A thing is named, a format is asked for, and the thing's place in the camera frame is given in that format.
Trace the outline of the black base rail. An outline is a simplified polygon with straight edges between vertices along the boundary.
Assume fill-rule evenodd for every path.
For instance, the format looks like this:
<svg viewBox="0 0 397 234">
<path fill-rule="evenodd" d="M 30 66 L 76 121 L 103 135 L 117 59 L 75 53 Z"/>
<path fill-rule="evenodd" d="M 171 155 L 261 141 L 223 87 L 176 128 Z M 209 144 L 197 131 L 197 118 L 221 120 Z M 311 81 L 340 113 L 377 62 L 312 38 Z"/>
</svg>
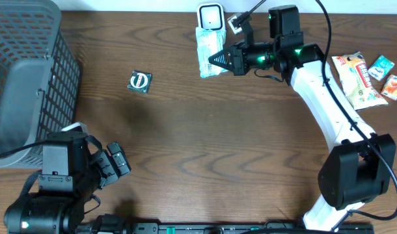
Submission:
<svg viewBox="0 0 397 234">
<path fill-rule="evenodd" d="M 128 234 L 242 234 L 242 233 L 315 233 L 315 230 L 297 227 L 293 223 L 268 222 L 267 224 L 86 224 L 76 233 L 128 233 Z"/>
</svg>

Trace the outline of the light green wipes pack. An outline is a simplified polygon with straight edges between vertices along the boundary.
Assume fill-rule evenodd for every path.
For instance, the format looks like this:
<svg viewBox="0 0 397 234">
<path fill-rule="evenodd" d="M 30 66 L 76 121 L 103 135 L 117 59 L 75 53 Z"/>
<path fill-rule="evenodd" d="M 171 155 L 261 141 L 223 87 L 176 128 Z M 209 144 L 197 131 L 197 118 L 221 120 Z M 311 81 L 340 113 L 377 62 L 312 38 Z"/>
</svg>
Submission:
<svg viewBox="0 0 397 234">
<path fill-rule="evenodd" d="M 226 39 L 225 30 L 209 30 L 197 27 L 195 29 L 197 39 L 197 55 L 200 76 L 205 79 L 213 75 L 226 72 L 226 69 L 212 65 L 208 62 L 210 56 L 220 52 Z"/>
</svg>

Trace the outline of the white barcode scanner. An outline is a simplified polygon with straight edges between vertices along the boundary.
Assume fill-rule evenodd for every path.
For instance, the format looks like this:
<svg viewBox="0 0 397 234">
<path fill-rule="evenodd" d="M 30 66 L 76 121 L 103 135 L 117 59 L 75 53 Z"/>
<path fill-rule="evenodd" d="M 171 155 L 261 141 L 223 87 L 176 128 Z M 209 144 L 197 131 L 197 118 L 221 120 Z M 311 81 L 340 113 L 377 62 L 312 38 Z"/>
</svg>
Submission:
<svg viewBox="0 0 397 234">
<path fill-rule="evenodd" d="M 224 8 L 220 3 L 203 3 L 197 7 L 200 28 L 212 31 L 225 30 Z"/>
</svg>

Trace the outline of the orange tissue pack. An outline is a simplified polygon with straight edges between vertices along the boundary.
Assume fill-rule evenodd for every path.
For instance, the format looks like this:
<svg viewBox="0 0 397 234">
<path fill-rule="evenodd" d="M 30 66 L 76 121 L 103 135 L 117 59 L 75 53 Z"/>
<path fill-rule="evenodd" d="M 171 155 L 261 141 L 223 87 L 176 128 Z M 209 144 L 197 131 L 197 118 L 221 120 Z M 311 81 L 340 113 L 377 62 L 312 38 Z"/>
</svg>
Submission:
<svg viewBox="0 0 397 234">
<path fill-rule="evenodd" d="M 381 94 L 396 101 L 397 100 L 397 76 L 389 75 L 387 78 Z"/>
</svg>

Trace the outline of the grey plastic shopping basket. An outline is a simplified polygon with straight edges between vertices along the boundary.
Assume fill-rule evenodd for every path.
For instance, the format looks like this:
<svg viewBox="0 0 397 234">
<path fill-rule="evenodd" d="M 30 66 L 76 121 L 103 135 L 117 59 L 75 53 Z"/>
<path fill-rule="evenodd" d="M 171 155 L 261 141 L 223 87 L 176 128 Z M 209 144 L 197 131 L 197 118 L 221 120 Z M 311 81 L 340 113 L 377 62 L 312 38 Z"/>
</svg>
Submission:
<svg viewBox="0 0 397 234">
<path fill-rule="evenodd" d="M 40 168 L 37 143 L 74 122 L 81 68 L 60 26 L 53 1 L 0 1 L 0 168 Z"/>
</svg>

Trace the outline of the white blue snack bag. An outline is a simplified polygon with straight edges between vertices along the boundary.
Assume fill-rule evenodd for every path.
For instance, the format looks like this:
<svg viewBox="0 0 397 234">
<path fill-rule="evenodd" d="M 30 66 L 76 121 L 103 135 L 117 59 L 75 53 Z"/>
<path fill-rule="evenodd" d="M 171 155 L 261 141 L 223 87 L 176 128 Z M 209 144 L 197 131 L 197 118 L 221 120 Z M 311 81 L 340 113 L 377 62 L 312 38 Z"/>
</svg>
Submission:
<svg viewBox="0 0 397 234">
<path fill-rule="evenodd" d="M 370 107 L 388 105 L 388 102 L 372 86 L 365 59 L 360 51 L 332 57 L 345 97 L 358 111 Z"/>
</svg>

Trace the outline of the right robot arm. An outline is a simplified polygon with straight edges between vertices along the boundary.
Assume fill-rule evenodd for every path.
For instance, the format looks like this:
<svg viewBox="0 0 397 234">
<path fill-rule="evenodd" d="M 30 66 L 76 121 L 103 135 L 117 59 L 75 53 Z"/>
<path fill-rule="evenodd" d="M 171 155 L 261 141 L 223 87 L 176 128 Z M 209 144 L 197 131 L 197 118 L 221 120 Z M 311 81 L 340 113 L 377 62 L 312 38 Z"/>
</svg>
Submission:
<svg viewBox="0 0 397 234">
<path fill-rule="evenodd" d="M 295 5 L 270 8 L 271 41 L 254 41 L 250 12 L 228 20 L 243 40 L 209 57 L 234 75 L 273 69 L 304 100 L 326 139 L 329 156 L 318 174 L 320 197 L 293 233 L 337 233 L 351 215 L 386 193 L 397 177 L 392 169 L 396 144 L 364 122 L 337 85 L 327 63 L 328 52 L 307 44 Z"/>
</svg>

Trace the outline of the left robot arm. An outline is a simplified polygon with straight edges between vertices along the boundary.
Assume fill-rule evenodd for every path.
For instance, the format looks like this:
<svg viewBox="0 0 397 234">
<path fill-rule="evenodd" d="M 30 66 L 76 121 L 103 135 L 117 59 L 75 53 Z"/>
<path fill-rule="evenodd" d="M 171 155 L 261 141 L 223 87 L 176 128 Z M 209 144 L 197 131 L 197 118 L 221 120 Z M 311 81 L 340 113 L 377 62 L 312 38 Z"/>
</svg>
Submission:
<svg viewBox="0 0 397 234">
<path fill-rule="evenodd" d="M 103 147 L 81 122 L 48 134 L 42 145 L 42 169 L 5 211 L 8 233 L 76 233 L 95 192 L 131 172 L 121 145 Z"/>
</svg>

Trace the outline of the green tissue pack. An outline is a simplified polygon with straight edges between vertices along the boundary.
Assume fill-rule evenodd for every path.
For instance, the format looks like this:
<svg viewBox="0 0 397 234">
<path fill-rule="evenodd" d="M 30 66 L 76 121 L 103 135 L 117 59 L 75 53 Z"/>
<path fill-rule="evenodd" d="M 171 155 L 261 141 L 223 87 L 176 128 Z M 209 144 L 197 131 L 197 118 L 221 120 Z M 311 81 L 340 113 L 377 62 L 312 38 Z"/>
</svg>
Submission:
<svg viewBox="0 0 397 234">
<path fill-rule="evenodd" d="M 388 58 L 380 55 L 377 60 L 368 69 L 371 77 L 377 81 L 381 81 L 394 67 L 394 63 Z"/>
</svg>

